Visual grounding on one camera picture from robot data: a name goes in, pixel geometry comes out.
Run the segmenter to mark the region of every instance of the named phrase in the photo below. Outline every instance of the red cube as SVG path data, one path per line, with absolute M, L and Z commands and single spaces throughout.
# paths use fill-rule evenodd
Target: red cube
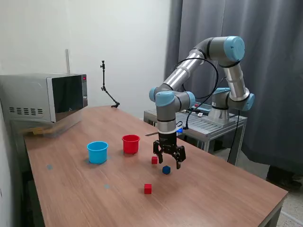
M 152 184 L 146 183 L 144 185 L 144 194 L 151 194 L 152 193 Z
M 158 157 L 157 156 L 152 157 L 151 160 L 152 160 L 152 162 L 151 162 L 152 164 L 158 164 Z

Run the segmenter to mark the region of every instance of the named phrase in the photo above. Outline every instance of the red cup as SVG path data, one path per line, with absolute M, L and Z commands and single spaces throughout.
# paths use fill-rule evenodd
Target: red cup
M 139 149 L 140 137 L 137 135 L 126 135 L 122 137 L 123 151 L 126 154 L 135 154 Z

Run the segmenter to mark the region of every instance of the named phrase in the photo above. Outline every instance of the black cable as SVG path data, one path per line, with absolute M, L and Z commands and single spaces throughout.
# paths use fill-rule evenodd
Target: black cable
M 225 78 L 226 78 L 226 76 L 223 77 L 223 78 L 220 80 L 220 82 L 218 83 L 218 86 L 222 83 L 222 81 L 223 81 Z M 208 96 L 208 95 L 203 96 L 203 97 L 195 97 L 195 98 L 196 98 L 196 99 L 201 99 L 201 98 L 206 98 L 207 96 Z
M 194 59 L 204 60 L 204 61 L 208 62 L 209 64 L 211 64 L 212 67 L 214 68 L 214 70 L 216 71 L 216 79 L 215 79 L 215 83 L 214 83 L 214 88 L 213 88 L 212 92 L 206 96 L 206 100 L 204 100 L 199 106 L 197 106 L 195 109 L 192 109 L 192 110 L 188 113 L 187 118 L 186 118 L 186 124 L 185 124 L 184 129 L 188 129 L 188 119 L 189 119 L 189 116 L 191 115 L 191 113 L 193 112 L 193 110 L 196 110 L 197 108 L 199 108 L 204 102 L 207 101 L 207 99 L 209 99 L 210 96 L 212 96 L 212 94 L 214 93 L 214 91 L 217 89 L 218 80 L 219 80 L 219 72 L 218 72 L 218 69 L 215 67 L 215 65 L 214 65 L 212 62 L 210 62 L 209 60 L 207 60 L 207 59 L 205 59 L 205 58 L 186 58 L 186 59 L 183 59 L 183 60 L 179 61 L 176 65 L 178 66 L 180 63 L 182 63 L 182 62 L 184 62 L 184 61 L 187 61 L 187 60 L 194 60 Z
M 232 139 L 232 145 L 231 145 L 231 149 L 230 149 L 229 154 L 228 154 L 227 162 L 229 162 L 229 158 L 230 158 L 231 152 L 232 152 L 233 143 L 235 142 L 235 138 L 236 138 L 236 134 L 237 134 L 237 129 L 238 129 L 238 125 L 239 125 L 239 117 L 240 117 L 240 110 L 238 110 L 237 126 L 236 126 L 236 130 L 235 130 L 235 134 L 234 134 L 233 139 Z
M 178 125 L 179 123 L 181 123 L 181 125 L 183 125 L 183 122 L 182 122 L 182 121 L 179 121 L 179 122 L 176 124 L 177 127 L 180 127 L 180 126 L 181 126 L 181 125 Z

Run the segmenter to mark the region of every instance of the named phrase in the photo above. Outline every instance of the tabletop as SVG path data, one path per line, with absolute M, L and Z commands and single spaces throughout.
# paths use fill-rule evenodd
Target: tabletop
M 25 137 L 46 227 L 259 226 L 287 192 L 186 142 L 179 170 L 173 157 L 152 165 L 157 129 L 109 106 L 84 108 L 82 120 L 57 138 Z M 122 136 L 141 137 L 124 155 Z M 86 145 L 109 144 L 108 160 L 88 162 Z M 162 167 L 171 173 L 164 175 Z M 145 183 L 152 194 L 144 194 Z

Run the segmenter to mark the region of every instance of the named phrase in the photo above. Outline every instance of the blue cube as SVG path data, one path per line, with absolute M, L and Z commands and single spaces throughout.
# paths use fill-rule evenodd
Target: blue cube
M 162 168 L 162 172 L 163 172 L 164 174 L 170 174 L 170 167 L 169 167 L 169 166 L 164 166 L 164 167 Z

